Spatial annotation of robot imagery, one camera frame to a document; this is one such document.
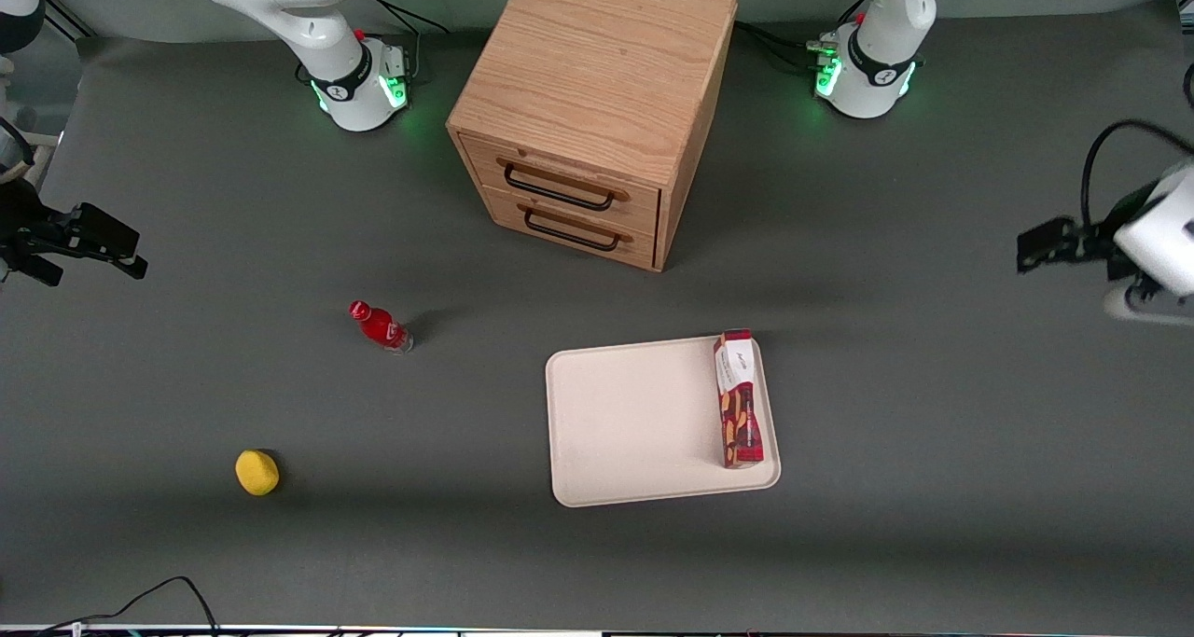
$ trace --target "gray table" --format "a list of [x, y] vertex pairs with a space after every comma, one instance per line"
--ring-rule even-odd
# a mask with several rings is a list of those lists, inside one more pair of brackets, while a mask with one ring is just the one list
[[[736, 36], [661, 276], [491, 224], [443, 130], [482, 39], [429, 42], [369, 135], [279, 43], [84, 47], [45, 198], [135, 225], [149, 276], [0, 296], [0, 621], [189, 574], [224, 623], [1194, 632], [1194, 332], [1106, 317], [1100, 267], [1014, 266], [1104, 124], [1192, 129], [1171, 6], [942, 21], [882, 122]], [[1174, 160], [1118, 138], [1095, 211]], [[555, 503], [552, 353], [741, 326], [778, 486]], [[241, 493], [250, 447], [281, 494]], [[201, 614], [176, 588], [129, 620]]]

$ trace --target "plastic tray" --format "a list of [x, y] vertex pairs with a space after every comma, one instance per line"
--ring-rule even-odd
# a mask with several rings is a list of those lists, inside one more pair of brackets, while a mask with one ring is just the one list
[[555, 353], [547, 361], [552, 491], [593, 507], [764, 489], [780, 480], [780, 446], [763, 360], [755, 415], [763, 462], [725, 468], [713, 371], [715, 335]]

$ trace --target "sponge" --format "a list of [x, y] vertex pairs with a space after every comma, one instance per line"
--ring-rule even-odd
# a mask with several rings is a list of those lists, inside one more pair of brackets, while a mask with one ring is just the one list
[[244, 451], [236, 458], [236, 480], [246, 493], [263, 497], [278, 487], [278, 465], [264, 451]]

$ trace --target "wooden drawer cabinet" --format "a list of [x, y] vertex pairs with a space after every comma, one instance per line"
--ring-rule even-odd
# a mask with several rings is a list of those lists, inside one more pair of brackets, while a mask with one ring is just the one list
[[663, 271], [737, 0], [510, 0], [448, 131], [497, 224]]

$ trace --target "drawer handle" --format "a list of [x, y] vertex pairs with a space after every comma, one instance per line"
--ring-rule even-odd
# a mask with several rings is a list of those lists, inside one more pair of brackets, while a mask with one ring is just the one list
[[576, 199], [572, 198], [572, 196], [560, 194], [559, 191], [550, 191], [547, 190], [547, 187], [534, 186], [534, 184], [530, 184], [529, 181], [519, 181], [518, 179], [511, 178], [511, 173], [515, 173], [515, 165], [506, 165], [505, 174], [506, 184], [509, 184], [509, 186], [517, 187], [517, 190], [529, 191], [533, 194], [546, 196], [546, 198], [549, 199], [564, 200], [564, 203], [571, 204], [571, 206], [584, 208], [586, 211], [609, 211], [609, 208], [614, 204], [613, 191], [605, 196], [605, 200], [602, 200], [602, 203], [592, 203], [592, 200]]
[[621, 239], [617, 234], [614, 234], [614, 242], [589, 241], [589, 239], [585, 237], [572, 236], [571, 233], [562, 233], [562, 230], [559, 229], [544, 228], [542, 224], [535, 224], [535, 222], [530, 221], [530, 217], [534, 216], [534, 211], [529, 208], [524, 208], [523, 211], [525, 211], [523, 222], [525, 222], [527, 229], [537, 230], [537, 233], [546, 233], [547, 236], [562, 237], [564, 241], [576, 242], [577, 246], [592, 247], [593, 251], [614, 252]]

